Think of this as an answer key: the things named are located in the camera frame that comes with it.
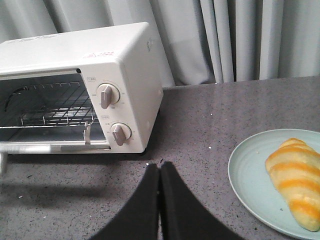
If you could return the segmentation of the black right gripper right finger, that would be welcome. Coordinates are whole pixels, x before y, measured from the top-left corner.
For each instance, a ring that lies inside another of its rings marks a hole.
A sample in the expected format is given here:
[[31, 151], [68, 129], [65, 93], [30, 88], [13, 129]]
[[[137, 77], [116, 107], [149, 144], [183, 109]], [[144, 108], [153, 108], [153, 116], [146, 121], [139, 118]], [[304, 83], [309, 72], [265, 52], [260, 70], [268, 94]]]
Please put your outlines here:
[[193, 195], [172, 162], [160, 169], [161, 226], [165, 240], [240, 240]]

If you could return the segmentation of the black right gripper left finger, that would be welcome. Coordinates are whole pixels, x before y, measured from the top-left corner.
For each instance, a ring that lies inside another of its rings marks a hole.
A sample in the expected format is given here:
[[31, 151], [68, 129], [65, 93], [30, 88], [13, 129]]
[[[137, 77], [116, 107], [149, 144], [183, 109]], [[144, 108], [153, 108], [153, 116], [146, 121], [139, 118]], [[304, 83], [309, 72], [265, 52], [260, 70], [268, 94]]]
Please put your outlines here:
[[158, 187], [160, 172], [156, 164], [147, 166], [138, 187], [92, 240], [156, 240], [158, 238]]

